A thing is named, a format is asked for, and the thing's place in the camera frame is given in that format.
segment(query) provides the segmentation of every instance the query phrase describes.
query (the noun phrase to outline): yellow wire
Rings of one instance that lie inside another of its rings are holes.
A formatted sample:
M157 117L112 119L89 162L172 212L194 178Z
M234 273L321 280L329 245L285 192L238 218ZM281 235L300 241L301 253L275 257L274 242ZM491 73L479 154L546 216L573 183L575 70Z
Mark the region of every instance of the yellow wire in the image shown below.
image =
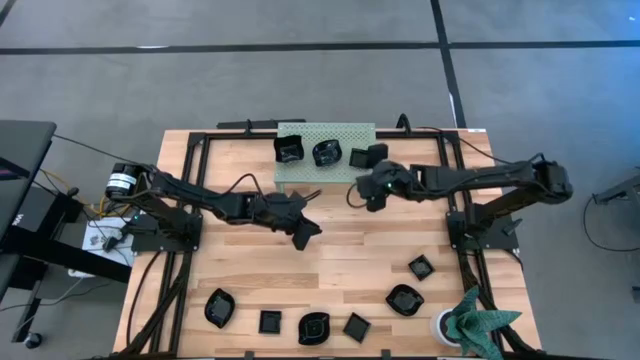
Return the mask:
M40 170L42 170L43 173L47 174L47 176L52 177L56 181L61 183L67 189L67 191L69 191L71 189L71 185L69 185L69 183L66 182L60 176L56 175L55 173L52 173L51 171L47 171L47 170L44 170L44 169L40 169ZM112 211L110 213L105 213L104 212L104 202L105 202L106 197L104 195L102 195L102 198L100 198L100 205L99 205L100 208L98 210L94 209L93 208L93 204L90 204L88 201L86 201L80 195L76 195L76 197L78 198L78 200L80 201L80 203L82 205L87 207L87 209L91 210L91 212L93 212L94 214L98 215L100 218L107 217L107 216L123 216L124 214L127 213L127 211L129 211L129 208L131 207L130 205L127 205L120 212Z

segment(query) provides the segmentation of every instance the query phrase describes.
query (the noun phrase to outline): white label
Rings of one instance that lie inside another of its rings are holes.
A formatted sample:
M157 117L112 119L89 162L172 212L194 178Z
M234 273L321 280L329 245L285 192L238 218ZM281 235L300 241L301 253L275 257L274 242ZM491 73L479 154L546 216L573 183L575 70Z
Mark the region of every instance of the white label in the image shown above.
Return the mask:
M109 186L121 187L121 188L125 188L125 189L129 190L129 188L131 187L131 184L129 184L126 181L109 180L109 182L107 183L107 187L109 187Z
M136 178L127 174L111 174L111 176L109 176L109 180L122 180L130 183L131 185L135 185L137 182Z

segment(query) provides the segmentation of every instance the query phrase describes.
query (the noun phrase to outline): table leg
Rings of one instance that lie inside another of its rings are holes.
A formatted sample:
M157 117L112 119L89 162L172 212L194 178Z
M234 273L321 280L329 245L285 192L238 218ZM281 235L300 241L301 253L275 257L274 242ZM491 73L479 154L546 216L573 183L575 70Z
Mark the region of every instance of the table leg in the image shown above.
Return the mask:
M126 265L58 241L40 239L38 234L16 226L10 226L7 235L4 244L6 252L29 256L125 284L129 282L131 268Z

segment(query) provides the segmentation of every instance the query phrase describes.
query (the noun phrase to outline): cable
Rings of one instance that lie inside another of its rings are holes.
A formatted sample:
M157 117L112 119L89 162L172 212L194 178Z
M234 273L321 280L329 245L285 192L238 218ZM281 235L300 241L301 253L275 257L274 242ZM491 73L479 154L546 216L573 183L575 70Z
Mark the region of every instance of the cable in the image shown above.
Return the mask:
M127 264L128 267L131 267L131 264L129 264L129 260L127 260L127 257L124 256L124 254L118 250L118 248L113 248L112 250L115 250L118 252L118 254L120 254L120 256L122 256L122 258L124 259L124 262Z
M127 321L127 346L131 345L131 322L133 320L133 310L135 309L136 303L138 302L138 296L140 296L140 290L142 290L142 283L144 282L144 279L147 277L147 274L149 273L149 269L151 269L151 265L153 265L153 263L156 262L158 255L160 255L160 251L156 252L156 254L153 255L153 257L151 258L151 261L149 261L149 264L147 264L147 267L144 269L144 272L142 273L142 277L140 278L140 283L138 284L136 293L135 295L133 295L133 302L131 303L131 308L129 310L129 320Z
M70 291L71 291L71 290L72 290L76 285L78 285L78 284L80 283L80 281L82 281L82 280L84 280L84 278L81 278L81 279L80 279L80 280L78 280L75 284L73 284L73 285L69 288L69 290L67 290L67 291L66 291L66 293L65 293L65 294L68 294L68 293L69 293L69 292L70 292ZM108 283L106 283L106 284L101 284L101 285L99 285L99 286L95 286L95 287L93 287L93 288L90 288L89 290L87 290L87 291L85 291L85 292L83 292L83 293L80 293L80 294L71 294L71 295L69 295L69 296L67 296L67 297L64 297L64 295L63 295L63 297L61 297L59 300L57 300L57 301L56 301L56 302L54 302L54 303L51 303L51 304L40 304L40 305L38 305L38 306L53 306L53 305L57 305L57 304L59 304L60 302L62 302L62 301L64 301L64 300L67 300L67 299L69 299L69 298L71 298L71 297L86 295L86 294L88 294L88 293L92 292L92 291L93 291L93 290L95 290L95 289L99 289L99 288L101 288L101 287L105 287L105 286L110 285L110 284L111 284L111 282L108 282ZM35 317L36 317L36 315L34 314L33 316L31 316L30 318L28 318L27 320L25 320L25 321L24 321L20 326L18 326L18 328L13 332L13 334L15 335L18 331L20 331L20 329L22 329L25 325L27 325L27 324L28 324L31 320L33 320L33 318L35 318Z
M606 251L632 252L632 251L640 250L640 247L629 248L629 249L612 249L612 248L608 248L606 246L597 244L595 241L593 241L593 239L591 238L591 235L589 235L589 230L587 230L587 209L589 208L589 204L591 204L592 201L593 201L593 197L589 197L589 200L587 201L587 204L584 206L584 210L582 211L582 229L584 230L584 234L587 235L587 239L589 240L589 242L593 244L593 246L597 247L598 249L606 250Z
M440 133L444 133L444 130L439 129L439 128L436 128L436 127L432 127L432 126L420 126L420 127L419 127L419 129L431 129L431 130L436 130L436 131L438 131L438 132L440 132ZM486 153L486 152L484 152L484 151L482 151L482 150L478 149L477 147L475 147L473 144L471 144L471 143L470 143L470 142L468 142L467 140L465 140L465 139L461 138L459 135L458 135L458 140L460 140L460 141L462 141L463 143L465 143L465 144L469 145L469 147L471 147L473 150L475 150L475 151L479 152L480 154L482 154L482 155L484 155L484 156L488 157L489 159L493 159L493 160L495 160L495 161L497 161L497 162L499 162L499 163L502 163L502 164L507 164L507 165L513 164L513 163L512 163L512 162L510 162L510 161L507 161L507 160L503 160L503 159L497 158L497 157L495 157L495 156L493 156L493 155L489 155L488 153Z
M53 191L51 189L42 186L42 184L40 184L39 182L33 180L33 183L38 185L42 190L44 190L44 191L48 192L49 194L51 194L53 197L57 196L56 194L53 193Z
M117 156L117 155L110 154L110 153L108 153L108 152L106 152L106 151L104 151L104 150L100 150L100 149L98 149L98 148L95 148L95 147L93 147L93 146L87 145L87 144L82 143L82 142L77 141L77 140L69 139L69 138L67 138L67 137L60 136L60 135L58 135L58 134L53 134L53 137L57 137L58 139L66 140L66 141L71 142L71 143L74 143L74 144L76 144L76 145L84 146L84 147L86 147L87 149L93 150L93 151L95 151L95 152L99 152L100 154L107 155L107 156L112 157L112 158L117 159L117 160L122 160L122 161L128 162L128 163L130 163L130 164L140 165L140 163L138 163L138 162L136 162L136 161L132 161L132 160L125 159L125 158L120 157L120 156Z
M358 185L357 183L353 183L351 184L351 186L349 187L349 190L347 190L347 204L352 207L353 209L362 209L363 207L367 206L367 203L361 204L361 205L353 205L351 203L351 200L349 200L349 197L351 196L351 191L353 190L354 187L356 187L356 185Z
M509 250L509 249L504 249L504 251L507 252L507 254L511 255L512 258L516 259L516 261L520 264L520 268L522 270L524 270L524 265L522 264L522 259L520 259L520 256L516 255L513 250Z
M180 184L175 183L173 178L168 177L168 176L165 177L164 179L167 180L167 182L169 184L171 184L173 187L178 188L178 189L180 189L182 191L191 193L193 195L200 196L203 199L219 199L219 198L222 198L224 196L229 195L229 193L231 193L231 191L233 191L233 189L235 189L240 184L240 182L242 182L242 180L244 180L244 179L246 179L248 177L251 178L251 180L253 180L253 184L255 185L256 190L258 191L258 194L260 195L260 197L265 199L265 202L267 204L289 204L289 203L296 202L296 200L271 200L271 199L267 199L265 197L265 195L264 195L264 192L262 191L262 188L260 187L260 184L258 183L258 179L252 173L246 173L246 174L240 176L238 178L238 180L236 180L236 182L234 182L233 185L231 185L231 187L229 187L224 192L222 192L220 194L215 194L215 195L203 195L202 193L199 193L197 191L193 191L191 189L184 189L184 188L182 188L182 186ZM135 194L135 195L131 196L130 198L137 197L138 195L140 195L142 193ZM322 190L316 190L313 193L311 193L311 194L307 195L306 197L304 197L304 199L307 200L307 201L313 200L316 197L320 196L321 193L322 193Z
M105 284L101 284L101 285L98 285L98 286L94 286L94 287L92 287L92 288L89 288L88 290L86 290L86 291L84 291L84 292L81 292L81 293L78 293L78 294L70 294L70 295L67 295L67 294L69 294L69 292L71 292L71 290L72 290L73 288L75 288L75 287L76 287L76 285L77 285L78 283L80 283L80 281L81 281L81 280L84 280L84 278L81 278L81 279L79 279L78 281L76 281L76 283L74 283L74 284L73 284L73 285L72 285L68 290L66 290L66 291L64 292L64 294L62 294L62 296L60 296L58 299L54 300L52 303L49 303L49 304L40 304L39 306L53 306L53 305L57 305L57 304L59 304L59 303L61 303L61 302L65 301L65 300L67 300L67 299L70 299L70 298L72 298L72 297L83 296L83 295L86 295L86 294L88 294L88 293L92 292L93 290L99 289L99 288L101 288L101 287L105 287L105 286L107 286L107 285L111 285L111 281L109 281L109 282L107 282L107 283L105 283ZM13 309L13 308L17 308L17 307L29 306L29 305L31 305L31 304L20 304L20 305L8 306L8 307L6 307L6 308L2 308L2 309L0 309L0 312L3 312L3 311L5 311L5 310L9 310L9 309Z

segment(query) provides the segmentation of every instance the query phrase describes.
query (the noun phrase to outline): black base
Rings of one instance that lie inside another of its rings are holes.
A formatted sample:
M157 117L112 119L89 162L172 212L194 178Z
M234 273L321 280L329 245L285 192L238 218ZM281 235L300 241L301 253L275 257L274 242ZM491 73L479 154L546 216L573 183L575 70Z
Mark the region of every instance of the black base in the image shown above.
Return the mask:
M465 235L465 216L463 212L447 213L449 241L454 249L477 250L478 244L484 249L517 249L518 237L511 216L499 218L477 241Z
M131 231L133 234L131 251L137 253L144 251L185 252L198 250L200 234L202 233L202 215L191 214L189 219L190 235L188 241L185 242L164 236L158 228L158 221L149 215L142 214L137 219L132 219L131 225L134 226L135 230Z

